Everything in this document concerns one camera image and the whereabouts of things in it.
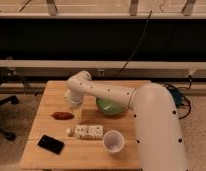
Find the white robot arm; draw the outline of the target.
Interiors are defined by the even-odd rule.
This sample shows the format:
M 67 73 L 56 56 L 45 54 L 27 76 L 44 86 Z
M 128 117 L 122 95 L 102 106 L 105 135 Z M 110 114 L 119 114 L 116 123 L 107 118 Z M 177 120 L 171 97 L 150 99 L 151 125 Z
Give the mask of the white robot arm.
M 81 71 L 67 80 L 67 87 L 71 106 L 81 105 L 88 94 L 133 111 L 142 171 L 189 170 L 176 105 L 164 86 L 146 83 L 130 88 L 94 83 L 89 72 Z

